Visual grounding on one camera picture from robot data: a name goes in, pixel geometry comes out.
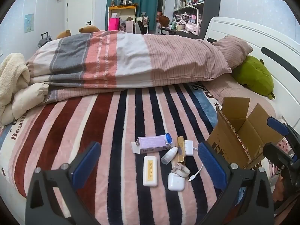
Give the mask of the brown cardboard box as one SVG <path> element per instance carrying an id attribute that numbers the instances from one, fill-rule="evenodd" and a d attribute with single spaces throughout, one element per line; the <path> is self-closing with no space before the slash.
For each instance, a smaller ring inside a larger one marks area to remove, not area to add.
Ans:
<path id="1" fill-rule="evenodd" d="M 260 104 L 250 114 L 249 106 L 249 98 L 225 97 L 222 107 L 216 108 L 218 123 L 207 139 L 216 153 L 243 169 L 262 161 L 265 144 L 278 144 L 283 139 L 267 125 L 269 115 Z"/>

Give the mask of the white earbuds case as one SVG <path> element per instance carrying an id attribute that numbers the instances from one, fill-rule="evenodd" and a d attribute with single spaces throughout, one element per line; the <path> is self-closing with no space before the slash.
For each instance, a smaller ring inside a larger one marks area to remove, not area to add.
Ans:
<path id="1" fill-rule="evenodd" d="M 168 189 L 170 191 L 183 191 L 185 188 L 185 179 L 176 173 L 168 175 Z"/>

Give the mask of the white cable adapter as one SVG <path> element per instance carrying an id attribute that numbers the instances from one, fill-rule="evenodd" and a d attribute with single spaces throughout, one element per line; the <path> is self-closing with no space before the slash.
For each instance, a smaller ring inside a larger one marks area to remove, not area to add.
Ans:
<path id="1" fill-rule="evenodd" d="M 198 150 L 196 147 L 193 146 L 192 140 L 184 140 L 184 148 L 186 156 L 193 156 L 194 151 Z M 188 179 L 188 182 L 194 180 L 196 176 L 201 172 L 202 168 L 203 164 L 201 165 L 200 169 Z"/>

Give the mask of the gold brown tube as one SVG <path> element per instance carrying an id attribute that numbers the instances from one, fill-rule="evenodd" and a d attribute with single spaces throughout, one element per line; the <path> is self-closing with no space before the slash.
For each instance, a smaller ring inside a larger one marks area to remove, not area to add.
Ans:
<path id="1" fill-rule="evenodd" d="M 184 137 L 179 136 L 177 137 L 177 159 L 178 163 L 184 164 L 185 163 L 185 143 Z"/>

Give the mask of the small white dropper bottle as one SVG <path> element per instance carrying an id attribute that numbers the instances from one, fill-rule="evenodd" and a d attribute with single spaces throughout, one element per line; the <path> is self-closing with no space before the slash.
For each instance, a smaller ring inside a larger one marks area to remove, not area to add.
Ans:
<path id="1" fill-rule="evenodd" d="M 177 147 L 172 147 L 172 149 L 168 150 L 162 157 L 161 162 L 165 165 L 168 165 L 174 157 L 177 155 Z"/>

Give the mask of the white yellow rectangular case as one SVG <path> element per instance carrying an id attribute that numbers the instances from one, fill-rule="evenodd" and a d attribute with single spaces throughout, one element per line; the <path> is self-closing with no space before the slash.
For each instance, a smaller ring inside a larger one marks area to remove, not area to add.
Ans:
<path id="1" fill-rule="evenodd" d="M 155 156 L 145 156 L 143 159 L 143 186 L 158 185 L 158 162 Z"/>

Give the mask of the purple carton box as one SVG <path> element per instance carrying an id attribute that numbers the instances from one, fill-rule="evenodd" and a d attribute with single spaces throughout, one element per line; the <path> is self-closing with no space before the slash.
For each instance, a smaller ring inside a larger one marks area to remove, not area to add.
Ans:
<path id="1" fill-rule="evenodd" d="M 172 143 L 167 140 L 166 135 L 138 137 L 136 142 L 131 142 L 131 148 L 135 154 L 159 152 L 171 147 Z"/>

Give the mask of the white bed headboard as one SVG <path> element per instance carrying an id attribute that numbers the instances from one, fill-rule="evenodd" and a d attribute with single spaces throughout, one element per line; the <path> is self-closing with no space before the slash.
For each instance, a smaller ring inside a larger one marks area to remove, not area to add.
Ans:
<path id="1" fill-rule="evenodd" d="M 245 40 L 262 59 L 274 81 L 274 105 L 280 116 L 299 132 L 299 43 L 261 24 L 241 19 L 214 17 L 204 39 L 215 42 L 232 35 Z"/>

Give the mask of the striped fleece blanket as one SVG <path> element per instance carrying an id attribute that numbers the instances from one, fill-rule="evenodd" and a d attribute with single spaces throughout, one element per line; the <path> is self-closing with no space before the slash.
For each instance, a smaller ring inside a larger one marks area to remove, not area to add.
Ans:
<path id="1" fill-rule="evenodd" d="M 1 190 L 24 218 L 33 174 L 65 169 L 98 224 L 199 224 L 216 202 L 198 153 L 181 191 L 168 186 L 178 137 L 196 148 L 217 123 L 218 102 L 201 83 L 75 97 L 36 107 L 1 131 Z"/>

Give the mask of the cream fluffy blanket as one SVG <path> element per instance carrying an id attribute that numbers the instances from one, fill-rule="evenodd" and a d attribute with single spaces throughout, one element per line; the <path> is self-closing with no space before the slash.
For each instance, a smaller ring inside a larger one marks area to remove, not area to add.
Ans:
<path id="1" fill-rule="evenodd" d="M 9 125 L 44 102 L 49 85 L 30 84 L 30 79 L 22 54 L 11 53 L 1 63 L 1 126 Z"/>

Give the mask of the dark bookshelf with items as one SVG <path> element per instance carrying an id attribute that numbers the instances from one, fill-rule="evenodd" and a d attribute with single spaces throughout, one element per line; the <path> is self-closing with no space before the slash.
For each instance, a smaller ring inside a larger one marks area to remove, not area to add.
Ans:
<path id="1" fill-rule="evenodd" d="M 187 15 L 187 22 L 198 24 L 196 33 L 204 38 L 212 18 L 219 15 L 221 0 L 158 0 L 157 18 L 168 17 L 171 25 L 181 20 L 181 15 Z"/>

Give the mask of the black suitcase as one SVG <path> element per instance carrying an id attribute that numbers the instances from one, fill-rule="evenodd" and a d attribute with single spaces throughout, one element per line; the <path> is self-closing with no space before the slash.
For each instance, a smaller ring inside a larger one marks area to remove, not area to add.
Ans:
<path id="1" fill-rule="evenodd" d="M 51 42 L 51 41 L 52 41 L 51 36 L 49 35 L 48 32 L 45 32 L 45 33 L 41 34 L 41 39 L 40 39 L 40 41 L 38 42 L 37 47 L 38 47 L 38 48 L 41 48 L 41 47 L 43 47 L 45 44 L 47 44 L 48 42 Z"/>

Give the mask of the brown teddy bear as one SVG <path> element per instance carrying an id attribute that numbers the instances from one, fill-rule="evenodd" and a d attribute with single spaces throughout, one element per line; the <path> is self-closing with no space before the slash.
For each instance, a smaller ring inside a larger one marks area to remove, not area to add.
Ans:
<path id="1" fill-rule="evenodd" d="M 82 27 L 79 29 L 80 34 L 86 34 L 86 33 L 94 33 L 94 32 L 99 32 L 100 30 L 93 25 L 88 25 L 86 27 Z M 60 34 L 57 35 L 56 39 L 62 39 L 65 37 L 71 36 L 71 30 L 67 29 L 66 31 L 61 32 Z"/>

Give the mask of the pink gift bag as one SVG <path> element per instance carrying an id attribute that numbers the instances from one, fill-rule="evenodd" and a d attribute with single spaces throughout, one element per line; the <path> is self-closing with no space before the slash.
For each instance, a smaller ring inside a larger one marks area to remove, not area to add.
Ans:
<path id="1" fill-rule="evenodd" d="M 119 30 L 119 18 L 110 18 L 108 23 L 109 31 L 118 31 Z"/>

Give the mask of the blue wall poster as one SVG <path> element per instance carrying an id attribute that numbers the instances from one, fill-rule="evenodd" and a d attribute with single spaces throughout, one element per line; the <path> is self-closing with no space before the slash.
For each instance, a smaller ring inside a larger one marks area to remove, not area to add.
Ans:
<path id="1" fill-rule="evenodd" d="M 34 30 L 34 14 L 24 15 L 24 32 L 29 33 Z"/>

